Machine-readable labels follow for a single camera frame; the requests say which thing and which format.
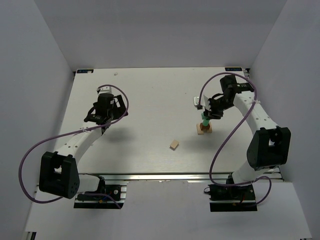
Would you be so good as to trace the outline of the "brown wooden block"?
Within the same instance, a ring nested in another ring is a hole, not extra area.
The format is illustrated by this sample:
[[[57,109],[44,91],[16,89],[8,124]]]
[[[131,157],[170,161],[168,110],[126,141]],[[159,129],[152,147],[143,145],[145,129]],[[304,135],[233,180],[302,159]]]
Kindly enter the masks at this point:
[[[212,127],[211,127],[211,125],[204,126],[204,127],[203,127],[203,131],[206,132],[206,133],[211,133],[211,132],[212,132]]]

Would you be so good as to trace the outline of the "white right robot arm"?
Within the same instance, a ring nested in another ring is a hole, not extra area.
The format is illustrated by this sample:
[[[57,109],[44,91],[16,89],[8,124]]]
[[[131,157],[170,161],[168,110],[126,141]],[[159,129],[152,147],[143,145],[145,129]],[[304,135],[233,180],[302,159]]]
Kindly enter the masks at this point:
[[[222,184],[223,187],[238,187],[251,185],[263,179],[263,173],[269,169],[284,165],[287,162],[291,131],[288,127],[280,127],[275,123],[261,103],[258,101],[258,91],[254,84],[246,77],[244,82],[237,82],[240,74],[221,72],[219,75],[221,93],[211,98],[202,95],[196,103],[197,109],[203,109],[202,124],[207,127],[210,120],[219,120],[225,110],[235,107],[242,114],[242,120],[222,142],[213,160],[217,160],[223,147],[246,122],[252,132],[252,140],[246,151],[246,162],[231,174],[230,180]]]

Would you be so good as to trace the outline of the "small light wood block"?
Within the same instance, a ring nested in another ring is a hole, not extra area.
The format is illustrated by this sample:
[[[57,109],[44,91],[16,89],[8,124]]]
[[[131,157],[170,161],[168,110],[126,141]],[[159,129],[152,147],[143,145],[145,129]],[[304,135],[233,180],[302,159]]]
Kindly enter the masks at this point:
[[[169,148],[172,149],[172,150],[175,150],[175,149],[178,147],[179,143],[180,143],[179,141],[173,140],[173,141],[171,142]]]

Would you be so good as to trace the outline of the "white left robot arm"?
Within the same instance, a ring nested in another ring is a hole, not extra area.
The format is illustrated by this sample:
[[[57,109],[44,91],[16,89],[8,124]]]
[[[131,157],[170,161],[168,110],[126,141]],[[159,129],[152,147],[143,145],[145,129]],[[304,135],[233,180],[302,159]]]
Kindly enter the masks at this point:
[[[100,92],[79,133],[54,152],[43,154],[39,190],[67,199],[72,199],[77,193],[99,193],[103,189],[103,178],[99,175],[80,175],[78,163],[92,144],[103,136],[111,122],[127,115],[121,95]]]

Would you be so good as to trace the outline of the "green rectangular block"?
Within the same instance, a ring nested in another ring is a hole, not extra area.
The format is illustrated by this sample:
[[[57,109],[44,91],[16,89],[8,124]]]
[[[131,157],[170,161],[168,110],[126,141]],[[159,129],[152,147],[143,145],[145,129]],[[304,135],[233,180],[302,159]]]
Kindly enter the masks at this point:
[[[205,116],[204,113],[202,113],[201,118],[204,120],[204,119],[207,119],[207,116]]]

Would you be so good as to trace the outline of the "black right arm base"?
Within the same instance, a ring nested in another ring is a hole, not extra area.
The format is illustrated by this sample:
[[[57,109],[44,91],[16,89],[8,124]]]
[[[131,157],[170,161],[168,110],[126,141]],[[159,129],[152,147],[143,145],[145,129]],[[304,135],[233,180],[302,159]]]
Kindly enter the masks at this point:
[[[256,196],[252,185],[223,187],[210,184],[203,190],[209,196],[212,213],[256,212]]]

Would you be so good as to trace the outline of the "green wooden cylinder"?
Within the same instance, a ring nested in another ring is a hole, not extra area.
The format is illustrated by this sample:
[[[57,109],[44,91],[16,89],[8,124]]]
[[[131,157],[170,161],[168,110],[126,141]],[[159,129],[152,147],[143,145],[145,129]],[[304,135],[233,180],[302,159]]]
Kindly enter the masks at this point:
[[[202,126],[206,127],[208,125],[210,125],[210,119],[207,117],[207,119],[203,119],[202,120]]]

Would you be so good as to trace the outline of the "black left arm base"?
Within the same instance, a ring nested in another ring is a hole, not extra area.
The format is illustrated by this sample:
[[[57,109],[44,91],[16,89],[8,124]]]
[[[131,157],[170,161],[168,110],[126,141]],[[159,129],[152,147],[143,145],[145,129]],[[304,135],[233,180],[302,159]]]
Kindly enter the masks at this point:
[[[120,210],[124,206],[127,182],[96,174],[81,174],[79,180],[75,209]]]

